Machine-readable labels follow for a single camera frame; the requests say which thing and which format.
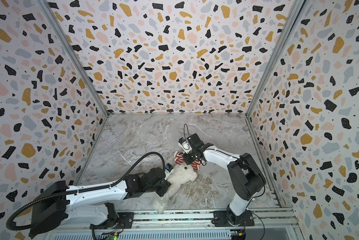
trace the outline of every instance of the black cable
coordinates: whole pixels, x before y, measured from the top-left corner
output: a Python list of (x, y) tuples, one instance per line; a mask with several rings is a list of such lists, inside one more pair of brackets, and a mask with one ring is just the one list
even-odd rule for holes
[(255, 214), (255, 213), (252, 213), (252, 214), (254, 214), (255, 216), (257, 216), (257, 218), (258, 218), (259, 220), (261, 220), (261, 223), (262, 223), (262, 226), (263, 226), (263, 234), (262, 234), (262, 237), (261, 237), (260, 240), (262, 240), (262, 238), (265, 236), (265, 224), (263, 223), (262, 219), (261, 219), (260, 217), (258, 217), (257, 214)]
[(93, 240), (97, 240), (96, 235), (94, 234), (94, 228), (92, 228), (92, 237), (93, 237)]
[(143, 155), (142, 157), (140, 157), (140, 159), (138, 159), (134, 164), (133, 166), (131, 166), (129, 168), (129, 170), (126, 171), (126, 173), (120, 178), (118, 179), (117, 181), (115, 181), (114, 183), (112, 183), (110, 185), (110, 187), (114, 187), (115, 185), (119, 184), (127, 175), (129, 175), (129, 173), (133, 170), (133, 168), (135, 168), (135, 166), (137, 166), (137, 164), (142, 161), (144, 158), (146, 158), (147, 156), (149, 155), (152, 155), (152, 154), (155, 154), (157, 156), (159, 156), (161, 158), (161, 161), (162, 161), (162, 169), (165, 170), (165, 160), (163, 160), (163, 157), (161, 154), (159, 154), (158, 152), (148, 152), (146, 153), (145, 155)]
[(43, 202), (45, 200), (48, 199), (52, 199), (55, 197), (60, 197), (60, 196), (66, 196), (66, 195), (71, 195), (71, 194), (77, 194), (77, 193), (82, 193), (82, 192), (90, 192), (90, 191), (94, 191), (94, 190), (100, 190), (100, 189), (106, 189), (110, 187), (114, 187), (115, 185), (117, 185), (118, 183), (120, 183), (132, 170), (135, 166), (137, 166), (137, 164), (142, 161), (144, 158), (146, 158), (149, 155), (155, 154), (157, 156), (159, 156), (162, 160), (162, 169), (165, 170), (165, 161), (162, 157), (161, 154), (159, 154), (158, 152), (148, 152), (145, 155), (143, 155), (142, 157), (140, 157), (134, 164), (133, 166), (131, 166), (129, 168), (129, 170), (126, 171), (126, 173), (117, 181), (115, 181), (114, 183), (110, 184), (110, 185), (102, 185), (102, 186), (97, 186), (97, 187), (88, 187), (88, 188), (84, 188), (84, 189), (79, 189), (79, 190), (70, 190), (70, 191), (65, 191), (65, 192), (59, 192), (59, 193), (55, 193), (55, 194), (51, 194), (49, 196), (45, 196), (36, 200), (33, 200), (32, 202), (25, 204), (24, 206), (20, 207), (17, 211), (15, 211), (6, 221), (6, 228), (9, 230), (13, 230), (13, 231), (20, 231), (20, 230), (25, 230), (30, 228), (30, 224), (29, 225), (24, 225), (24, 226), (16, 226), (16, 223), (13, 221), (20, 213), (22, 213), (23, 211), (25, 211), (26, 209), (30, 208), (31, 206), (39, 203), (39, 202)]
[(249, 204), (251, 203), (251, 200), (252, 200), (253, 198), (251, 198), (250, 200), (249, 200), (249, 202), (247, 203), (247, 207), (246, 208), (248, 208), (249, 207)]
[(185, 135), (185, 125), (186, 125), (186, 127), (187, 127), (187, 124), (185, 123), (185, 124), (183, 125), (183, 136), (184, 136), (184, 138), (185, 138), (185, 141), (187, 142), (186, 135)]
[[(217, 149), (213, 149), (213, 150), (214, 150), (214, 151), (217, 151), (217, 152), (221, 152), (221, 153), (223, 153), (223, 154), (225, 154), (225, 155), (228, 155), (228, 156), (230, 156), (230, 157), (233, 157), (233, 158), (235, 158), (235, 159), (239, 159), (238, 157), (229, 155), (229, 154), (227, 154), (227, 153), (225, 153), (225, 152), (222, 152), (222, 151), (220, 151), (220, 150), (217, 150)], [(255, 197), (260, 197), (260, 196), (262, 196), (262, 195), (265, 193), (265, 191), (266, 191), (264, 180), (262, 179), (262, 177), (261, 177), (250, 165), (248, 165), (248, 164), (246, 164), (246, 163), (245, 163), (245, 165), (248, 166), (249, 168), (251, 168), (251, 170), (253, 170), (253, 172), (259, 177), (259, 179), (261, 179), (262, 184), (263, 184), (263, 193), (262, 193), (261, 195), (259, 195), (259, 196), (255, 196)]]
[(186, 126), (186, 129), (187, 129), (187, 137), (190, 138), (189, 128), (187, 127), (187, 124), (186, 124), (186, 123), (183, 125), (183, 136), (185, 137), (186, 142), (189, 144), (189, 146), (190, 146), (191, 149), (193, 150), (194, 144), (192, 144), (192, 143), (194, 143), (194, 142), (193, 142), (193, 139), (190, 138), (190, 140), (188, 140), (188, 139), (186, 138), (186, 136), (185, 136), (185, 126)]
[[(122, 220), (122, 219), (120, 219), (120, 218), (118, 218), (118, 220), (121, 220), (121, 221), (124, 223), (124, 227), (123, 227), (122, 230), (118, 233), (118, 234), (121, 234), (121, 233), (124, 231), (124, 229), (125, 229), (125, 222), (124, 222), (124, 220)], [(111, 231), (107, 236), (110, 236), (110, 234), (116, 232), (116, 231), (118, 230), (118, 227), (119, 227), (119, 226), (120, 226), (120, 222), (118, 221), (118, 226), (117, 226), (117, 228), (114, 229), (113, 231)], [(92, 228), (92, 237), (93, 237), (93, 240), (97, 240), (96, 235), (94, 234), (94, 227)]]

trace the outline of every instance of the gray marble surface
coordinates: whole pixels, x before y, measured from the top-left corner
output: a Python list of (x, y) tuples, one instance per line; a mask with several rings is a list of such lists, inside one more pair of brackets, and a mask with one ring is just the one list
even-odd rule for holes
[[(159, 152), (166, 163), (175, 164), (174, 153), (181, 151), (177, 142), (183, 137), (184, 123), (190, 134), (197, 133), (204, 143), (210, 142), (234, 154), (251, 154), (262, 169), (243, 115), (110, 115), (81, 184), (116, 180), (150, 151)], [(160, 166), (158, 156), (148, 156), (131, 174)], [(234, 194), (228, 171), (209, 163), (201, 166), (194, 182), (182, 185), (170, 198), (168, 209), (224, 209)], [(151, 210), (156, 197), (155, 192), (146, 193), (114, 204), (119, 210)], [(277, 207), (268, 186), (266, 193), (252, 201), (250, 207)]]

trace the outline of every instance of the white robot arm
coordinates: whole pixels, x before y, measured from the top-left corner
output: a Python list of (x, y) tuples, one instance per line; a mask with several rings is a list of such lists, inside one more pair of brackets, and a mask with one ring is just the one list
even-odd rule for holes
[[(142, 159), (152, 154), (161, 158), (162, 168), (152, 168), (148, 173), (129, 174)], [(91, 229), (113, 227), (120, 224), (119, 214), (115, 212), (114, 204), (105, 203), (106, 209), (101, 203), (139, 197), (145, 192), (156, 192), (162, 197), (170, 186), (166, 179), (172, 169), (170, 164), (165, 166), (159, 153), (149, 152), (113, 182), (88, 186), (67, 186), (64, 180), (55, 182), (35, 200), (14, 212), (8, 218), (6, 228), (14, 231), (30, 228), (29, 237), (34, 238), (37, 234), (46, 233), (65, 223), (90, 223)], [(17, 226), (14, 219), (30, 207), (33, 207), (31, 224)]]
[(178, 144), (185, 151), (183, 157), (186, 164), (191, 164), (195, 160), (206, 161), (229, 171), (235, 195), (227, 207), (227, 220), (233, 226), (241, 224), (251, 199), (258, 196), (258, 192), (266, 184), (266, 180), (252, 156), (248, 153), (232, 154), (210, 143), (204, 144), (197, 134), (193, 134), (187, 139), (180, 138)]

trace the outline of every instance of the mounting plate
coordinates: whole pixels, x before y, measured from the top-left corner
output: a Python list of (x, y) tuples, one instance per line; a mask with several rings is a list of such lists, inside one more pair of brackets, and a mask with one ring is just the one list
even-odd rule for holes
[[(214, 211), (214, 219), (211, 221), (216, 227), (232, 227), (232, 225), (227, 220), (227, 211)], [(254, 226), (253, 215), (250, 210), (244, 212), (244, 220), (247, 227)], [(244, 227), (245, 223), (242, 222), (237, 227)]]
[(122, 221), (120, 221), (120, 226), (118, 227), (119, 229), (125, 228), (124, 229), (130, 229), (132, 228), (132, 224), (133, 224), (133, 218), (134, 218), (134, 212), (118, 212), (119, 215), (119, 219), (122, 219)]

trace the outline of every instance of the terrazzo wallpaper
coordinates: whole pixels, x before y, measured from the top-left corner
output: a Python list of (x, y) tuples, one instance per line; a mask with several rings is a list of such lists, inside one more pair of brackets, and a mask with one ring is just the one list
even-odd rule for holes
[(104, 118), (37, 4), (1, 0), (0, 240), (30, 239), (6, 220), (53, 182), (76, 179)]
[(359, 240), (359, 0), (305, 3), (249, 118), (306, 239)]
[(293, 2), (49, 5), (109, 112), (246, 113)]

